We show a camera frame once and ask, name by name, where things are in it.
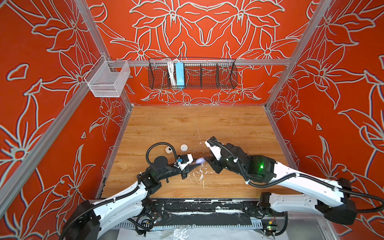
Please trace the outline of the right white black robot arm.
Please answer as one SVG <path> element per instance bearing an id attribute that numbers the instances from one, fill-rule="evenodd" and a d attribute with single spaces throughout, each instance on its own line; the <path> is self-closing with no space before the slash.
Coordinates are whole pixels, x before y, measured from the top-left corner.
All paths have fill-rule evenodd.
<path id="1" fill-rule="evenodd" d="M 208 163 L 217 174 L 226 169 L 257 189 L 282 186 L 298 192 L 296 195 L 262 193 L 259 207 L 263 210 L 311 213 L 336 224 L 352 225 L 358 214 L 384 209 L 383 198 L 354 192 L 347 179 L 317 178 L 266 156 L 249 156 L 240 147 L 215 140 L 207 140 L 206 146 L 214 155 Z"/>

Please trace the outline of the white round charging case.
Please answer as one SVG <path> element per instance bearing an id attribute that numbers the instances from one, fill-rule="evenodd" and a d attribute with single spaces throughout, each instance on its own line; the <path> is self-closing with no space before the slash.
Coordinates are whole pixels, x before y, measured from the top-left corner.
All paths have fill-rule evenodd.
<path id="1" fill-rule="evenodd" d="M 182 152 L 186 152 L 188 150 L 188 146 L 186 144 L 183 144 L 180 146 L 180 149 Z"/>

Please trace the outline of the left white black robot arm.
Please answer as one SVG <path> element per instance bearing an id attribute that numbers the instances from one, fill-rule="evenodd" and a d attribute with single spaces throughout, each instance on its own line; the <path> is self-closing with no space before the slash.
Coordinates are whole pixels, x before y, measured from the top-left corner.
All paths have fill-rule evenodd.
<path id="1" fill-rule="evenodd" d="M 171 149 L 175 161 L 169 164 L 167 157 L 158 156 L 150 160 L 150 152 L 158 146 Z M 59 236 L 61 240 L 97 240 L 116 225 L 128 221 L 138 233 L 149 232 L 155 226 L 151 215 L 153 201 L 150 196 L 162 187 L 162 180 L 180 175 L 186 179 L 199 164 L 191 154 L 178 155 L 175 148 L 166 142 L 149 147 L 146 152 L 148 168 L 137 175 L 130 187 L 103 200 L 81 203 L 65 223 Z"/>

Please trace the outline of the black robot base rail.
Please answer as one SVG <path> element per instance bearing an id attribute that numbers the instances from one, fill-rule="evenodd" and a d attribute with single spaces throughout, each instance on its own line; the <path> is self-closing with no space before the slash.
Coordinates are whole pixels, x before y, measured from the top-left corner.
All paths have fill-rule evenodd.
<path id="1" fill-rule="evenodd" d="M 153 231 L 172 228 L 227 228 L 280 231 L 284 213 L 262 209 L 257 199 L 153 199 L 134 220 Z"/>

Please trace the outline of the purple round charging case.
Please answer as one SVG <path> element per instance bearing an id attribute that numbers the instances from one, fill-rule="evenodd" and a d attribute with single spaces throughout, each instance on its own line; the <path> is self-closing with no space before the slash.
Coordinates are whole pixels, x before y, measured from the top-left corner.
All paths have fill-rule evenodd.
<path id="1" fill-rule="evenodd" d="M 203 164 L 205 162 L 206 162 L 206 160 L 204 158 L 199 158 L 196 160 L 196 164 Z"/>

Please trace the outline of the cream earbud charging case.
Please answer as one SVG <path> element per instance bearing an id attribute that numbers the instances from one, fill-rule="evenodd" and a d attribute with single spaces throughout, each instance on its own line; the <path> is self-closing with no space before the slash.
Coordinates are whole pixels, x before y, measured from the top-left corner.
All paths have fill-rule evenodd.
<path id="1" fill-rule="evenodd" d="M 166 147 L 166 148 L 165 148 L 165 152 L 166 152 L 167 154 L 171 154 L 171 153 L 173 153 L 173 150 L 172 150 L 171 147 Z"/>

